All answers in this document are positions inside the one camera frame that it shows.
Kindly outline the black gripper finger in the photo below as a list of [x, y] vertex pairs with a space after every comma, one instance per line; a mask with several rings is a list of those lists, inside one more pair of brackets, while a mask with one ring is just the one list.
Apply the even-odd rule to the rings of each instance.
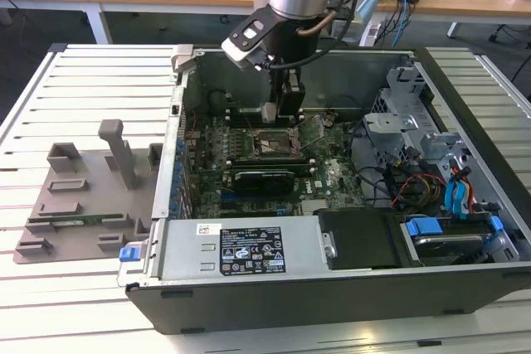
[[277, 99], [277, 116], [288, 118], [296, 116], [305, 97], [305, 87], [299, 74], [288, 74], [280, 85]]
[[277, 103], [285, 83], [285, 70], [269, 70], [270, 102]]

